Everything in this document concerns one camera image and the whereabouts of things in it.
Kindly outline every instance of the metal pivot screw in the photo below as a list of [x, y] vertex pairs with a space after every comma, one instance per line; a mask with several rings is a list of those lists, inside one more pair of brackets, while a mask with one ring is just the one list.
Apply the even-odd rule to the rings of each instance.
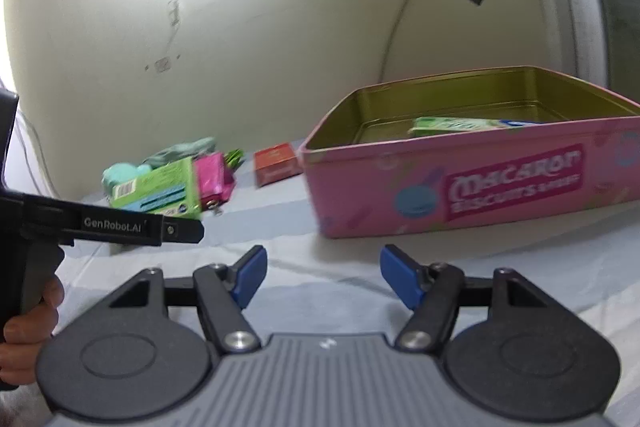
[[431, 344], [431, 335], [424, 331], [407, 331], [400, 337], [399, 344], [404, 349], [421, 351]]
[[217, 200], [207, 201], [206, 209], [213, 210], [213, 214], [215, 216], [220, 216], [222, 214], [222, 209], [220, 208], [220, 202]]
[[225, 335], [224, 343], [233, 351], [248, 351], [257, 345], [258, 339], [249, 331], [233, 331]]

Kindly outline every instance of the pink tin box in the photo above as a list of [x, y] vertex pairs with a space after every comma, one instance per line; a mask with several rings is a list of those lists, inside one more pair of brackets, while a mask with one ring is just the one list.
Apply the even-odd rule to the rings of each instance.
[[[409, 138], [418, 116], [545, 124]], [[352, 92], [301, 152], [328, 237], [492, 225], [640, 198], [640, 105], [533, 67], [414, 78]]]

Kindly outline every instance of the human hand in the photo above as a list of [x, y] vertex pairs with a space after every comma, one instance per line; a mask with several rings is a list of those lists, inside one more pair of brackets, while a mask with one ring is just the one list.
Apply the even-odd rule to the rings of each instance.
[[6, 342], [0, 344], [0, 380], [8, 384], [24, 385], [36, 379], [36, 357], [58, 323], [56, 308], [65, 298], [57, 277], [47, 283], [42, 297], [44, 302], [4, 325]]

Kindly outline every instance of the green box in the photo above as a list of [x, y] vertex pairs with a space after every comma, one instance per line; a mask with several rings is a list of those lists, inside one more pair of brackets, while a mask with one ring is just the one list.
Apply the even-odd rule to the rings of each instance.
[[454, 132], [488, 131], [539, 125], [536, 122], [516, 120], [491, 120], [488, 118], [458, 118], [450, 116], [422, 116], [414, 120], [409, 136], [436, 136]]
[[113, 187], [111, 206], [175, 217], [200, 217], [191, 158], [169, 163]]

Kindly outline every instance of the black handle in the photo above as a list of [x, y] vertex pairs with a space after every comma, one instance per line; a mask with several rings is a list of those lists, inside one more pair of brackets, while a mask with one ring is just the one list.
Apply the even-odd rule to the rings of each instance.
[[394, 347], [399, 351], [439, 356], [456, 324], [458, 299], [464, 286], [465, 274], [460, 268], [444, 267], [398, 334]]
[[242, 315], [240, 306], [225, 288], [214, 266], [203, 266], [193, 272], [193, 283], [202, 330], [219, 354], [248, 353], [260, 349], [258, 335]]
[[[18, 235], [0, 238], [0, 342], [4, 343], [4, 325], [16, 315], [29, 312], [42, 299], [44, 285], [64, 259], [55, 243], [43, 243]], [[15, 386], [0, 380], [0, 391]]]

